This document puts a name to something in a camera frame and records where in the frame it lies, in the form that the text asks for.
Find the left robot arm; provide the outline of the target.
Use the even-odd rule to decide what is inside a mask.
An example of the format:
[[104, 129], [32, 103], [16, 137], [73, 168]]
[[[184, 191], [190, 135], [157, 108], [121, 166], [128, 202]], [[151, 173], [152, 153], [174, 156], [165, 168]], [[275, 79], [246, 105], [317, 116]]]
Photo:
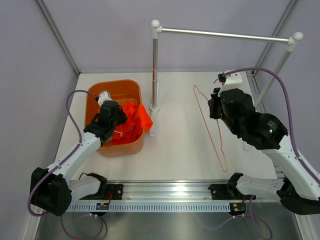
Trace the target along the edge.
[[28, 204], [46, 213], [62, 216], [73, 200], [94, 196], [100, 200], [107, 193], [108, 181], [96, 173], [89, 173], [79, 180], [72, 180], [80, 166], [105, 142], [115, 128], [127, 120], [121, 106], [114, 100], [106, 100], [91, 122], [80, 133], [79, 141], [47, 168], [36, 168], [31, 174]]

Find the orange shorts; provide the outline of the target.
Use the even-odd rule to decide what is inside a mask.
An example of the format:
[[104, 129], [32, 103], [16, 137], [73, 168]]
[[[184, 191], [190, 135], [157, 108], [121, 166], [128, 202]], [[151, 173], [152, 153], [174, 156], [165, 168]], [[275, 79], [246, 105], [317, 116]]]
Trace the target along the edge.
[[143, 104], [134, 104], [129, 101], [122, 107], [127, 116], [127, 121], [118, 125], [112, 135], [111, 144], [124, 145], [135, 142], [153, 126], [153, 121], [147, 113]]

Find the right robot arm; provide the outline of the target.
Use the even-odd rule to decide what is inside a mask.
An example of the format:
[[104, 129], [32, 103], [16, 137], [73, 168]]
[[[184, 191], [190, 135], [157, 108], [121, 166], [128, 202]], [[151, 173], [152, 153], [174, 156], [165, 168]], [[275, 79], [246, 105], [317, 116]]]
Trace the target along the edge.
[[257, 112], [251, 95], [241, 89], [217, 87], [208, 100], [209, 116], [222, 120], [230, 132], [261, 151], [283, 173], [276, 179], [254, 178], [235, 172], [225, 184], [212, 184], [214, 200], [263, 198], [280, 202], [298, 215], [320, 212], [317, 173], [295, 155], [286, 127], [272, 114]]

